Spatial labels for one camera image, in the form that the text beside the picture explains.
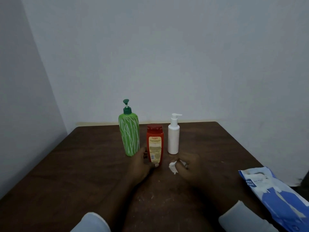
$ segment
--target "hand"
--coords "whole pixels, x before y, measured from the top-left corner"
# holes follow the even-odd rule
[[[144,155],[146,153],[146,148],[142,147],[138,150],[138,152],[135,153],[134,156],[131,157],[131,161],[129,163],[127,176],[129,176],[134,185],[137,185],[142,180],[145,179],[145,177],[149,174],[150,169],[156,168],[159,166],[158,163],[152,162],[152,163],[144,163]]]
[[[210,180],[210,175],[203,166],[201,157],[191,153],[179,153],[177,158],[188,164],[187,168],[185,168],[180,161],[177,161],[175,167],[179,175],[193,187],[205,189]]]

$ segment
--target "plastic bottle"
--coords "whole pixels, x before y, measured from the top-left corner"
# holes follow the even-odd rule
[[[179,130],[178,116],[181,114],[173,113],[171,117],[171,124],[168,126],[168,153],[177,154],[179,148]]]
[[[150,162],[157,162],[159,166],[163,159],[164,133],[162,125],[149,124],[147,126],[147,151]]]
[[[118,118],[123,145],[127,156],[133,156],[139,149],[139,123],[136,114],[128,106],[129,99],[125,99],[126,107]]]

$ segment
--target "white pump head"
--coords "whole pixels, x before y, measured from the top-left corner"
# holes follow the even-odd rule
[[[178,125],[178,116],[182,116],[182,115],[181,114],[176,114],[176,113],[172,114],[172,121],[171,121],[171,126],[172,127],[177,127],[177,125]]]

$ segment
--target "green pump nozzle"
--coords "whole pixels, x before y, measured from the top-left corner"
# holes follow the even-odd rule
[[[123,109],[123,113],[126,115],[131,114],[132,113],[131,107],[128,106],[129,99],[125,99],[123,103],[126,105],[126,107]]]

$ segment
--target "white pump bottle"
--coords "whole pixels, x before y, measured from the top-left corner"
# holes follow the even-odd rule
[[[178,116],[181,114],[172,114],[171,124],[168,126],[168,153],[177,154],[179,148],[179,125],[178,125]]]

